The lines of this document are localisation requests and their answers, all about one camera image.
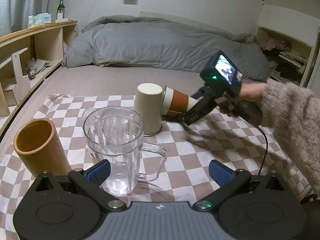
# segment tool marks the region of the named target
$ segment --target white cup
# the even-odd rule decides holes
[[[162,87],[152,83],[138,86],[134,100],[134,110],[137,111],[144,122],[144,136],[153,136],[161,132]]]

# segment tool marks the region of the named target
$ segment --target green light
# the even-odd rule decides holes
[[[207,208],[211,208],[212,204],[209,201],[201,200],[196,203],[196,206],[200,209],[207,209]]]

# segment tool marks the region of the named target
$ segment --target wooden shelf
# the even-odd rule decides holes
[[[312,46],[294,37],[288,36],[284,33],[281,33],[275,30],[271,30],[269,28],[259,26],[258,32],[257,32],[258,40],[261,38],[261,35],[267,35],[269,38],[280,37],[289,43],[292,50],[299,52],[302,56],[305,56],[306,58],[310,56]]]
[[[60,66],[62,60],[52,62],[53,65],[48,67],[44,71],[40,72],[35,79],[30,80],[31,92],[24,98],[23,102],[27,99],[27,97],[34,91],[34,89],[58,66]],[[8,125],[12,117],[15,115],[20,106],[9,106],[10,115],[6,117],[0,117],[0,135],[3,133],[5,127]]]
[[[290,59],[290,58],[287,58],[287,57],[285,57],[285,56],[283,56],[283,55],[281,55],[281,54],[279,54],[279,57],[285,59],[286,61],[288,61],[289,63],[295,65],[295,66],[298,67],[298,68],[302,68],[302,67],[303,67],[303,66],[301,66],[298,62],[295,62],[294,60],[292,60],[292,59]]]
[[[0,55],[13,55],[0,60],[0,116],[4,116],[0,117],[0,135],[30,94],[61,65],[63,41],[71,42],[75,38],[75,27],[75,21],[50,23],[0,37]],[[32,58],[48,60],[52,66],[29,80],[21,68]]]
[[[21,40],[25,37],[32,36],[37,33],[53,30],[59,27],[65,27],[70,25],[76,25],[76,21],[60,22],[60,23],[47,23],[36,27],[24,29],[18,32],[10,33],[8,35],[0,37],[0,48],[8,45],[14,41]]]
[[[54,60],[52,61],[52,66],[46,68],[44,71],[40,72],[36,77],[30,80],[31,89],[35,89],[41,82],[44,80],[47,75],[49,75],[53,70],[55,70],[60,64],[62,60]]]
[[[19,50],[19,55],[22,54],[23,52],[25,52],[26,50],[28,50],[28,48],[24,48],[24,49]],[[3,61],[0,64],[0,69],[3,68],[5,65],[7,65],[11,61],[12,61],[12,58],[11,58],[11,55],[10,55],[10,57],[8,57],[5,61]]]
[[[315,45],[312,47],[309,61],[300,83],[301,87],[306,87],[308,85],[308,82],[310,80],[310,77],[312,75],[313,69],[316,64],[316,60],[318,58],[319,50],[320,50],[320,26],[318,27],[318,31],[316,33]]]

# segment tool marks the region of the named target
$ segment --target orange cup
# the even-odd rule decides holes
[[[164,88],[162,115],[176,117],[190,110],[198,101],[180,91]]]
[[[46,118],[26,123],[13,140],[14,150],[34,177],[42,171],[67,175],[71,166],[53,122]]]

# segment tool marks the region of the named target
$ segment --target beer bottle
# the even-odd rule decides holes
[[[58,6],[58,13],[63,13],[63,18],[64,18],[64,11],[65,11],[65,7],[63,4],[63,0],[60,0],[59,6]]]

